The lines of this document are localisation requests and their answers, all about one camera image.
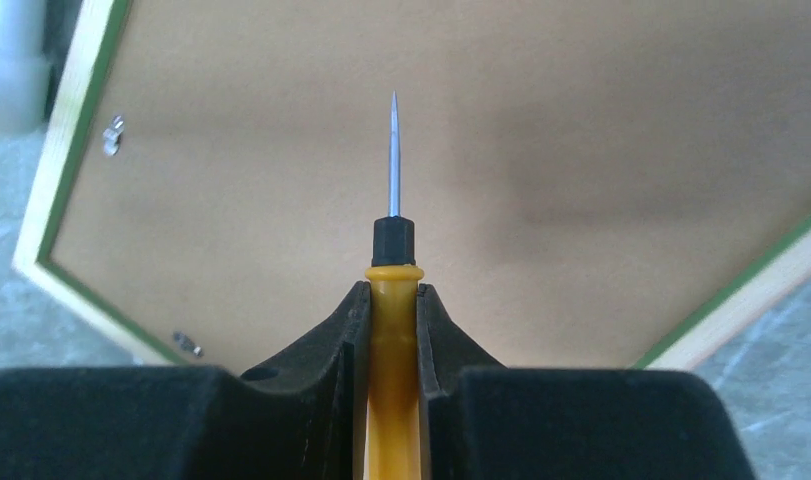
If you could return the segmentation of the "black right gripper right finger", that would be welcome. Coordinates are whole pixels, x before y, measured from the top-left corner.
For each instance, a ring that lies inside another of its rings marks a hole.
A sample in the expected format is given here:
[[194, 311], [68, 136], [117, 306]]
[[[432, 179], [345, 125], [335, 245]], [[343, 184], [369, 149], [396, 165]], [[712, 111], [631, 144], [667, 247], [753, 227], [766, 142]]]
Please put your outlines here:
[[416, 296], [426, 479], [751, 479], [717, 394], [672, 370], [509, 368]]

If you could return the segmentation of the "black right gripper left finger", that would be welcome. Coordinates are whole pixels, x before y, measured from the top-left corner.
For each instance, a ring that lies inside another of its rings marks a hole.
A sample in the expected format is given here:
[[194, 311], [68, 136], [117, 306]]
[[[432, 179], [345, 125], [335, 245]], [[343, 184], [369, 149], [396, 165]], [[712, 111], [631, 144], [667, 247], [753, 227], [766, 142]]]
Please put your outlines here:
[[241, 375], [0, 370], [0, 479], [359, 479], [370, 288]]

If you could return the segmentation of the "orange handled screwdriver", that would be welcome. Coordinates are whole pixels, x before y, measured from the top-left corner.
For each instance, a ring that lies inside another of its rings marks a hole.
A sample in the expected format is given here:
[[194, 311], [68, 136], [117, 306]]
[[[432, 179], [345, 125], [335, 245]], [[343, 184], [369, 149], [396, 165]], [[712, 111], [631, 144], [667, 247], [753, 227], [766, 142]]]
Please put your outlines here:
[[398, 98], [390, 102], [388, 207], [374, 222], [368, 396], [368, 477], [418, 479], [419, 393], [414, 222], [401, 213], [401, 139]]

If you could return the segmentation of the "green wooden photo frame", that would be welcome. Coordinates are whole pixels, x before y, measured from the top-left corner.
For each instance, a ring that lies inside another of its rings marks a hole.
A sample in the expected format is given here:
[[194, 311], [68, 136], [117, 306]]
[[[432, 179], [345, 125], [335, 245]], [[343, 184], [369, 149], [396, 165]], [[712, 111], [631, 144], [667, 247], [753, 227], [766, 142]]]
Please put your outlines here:
[[240, 372], [402, 214], [508, 365], [689, 369], [811, 275], [811, 1], [87, 1], [14, 267]]

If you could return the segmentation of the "white PVC pipe stand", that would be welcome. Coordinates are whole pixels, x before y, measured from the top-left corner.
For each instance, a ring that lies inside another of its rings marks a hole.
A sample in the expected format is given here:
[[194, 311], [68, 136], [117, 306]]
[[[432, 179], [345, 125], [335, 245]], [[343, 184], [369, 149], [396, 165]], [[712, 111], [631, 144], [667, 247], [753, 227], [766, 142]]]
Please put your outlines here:
[[43, 122], [51, 74], [43, 53], [46, 13], [45, 1], [0, 0], [0, 137]]

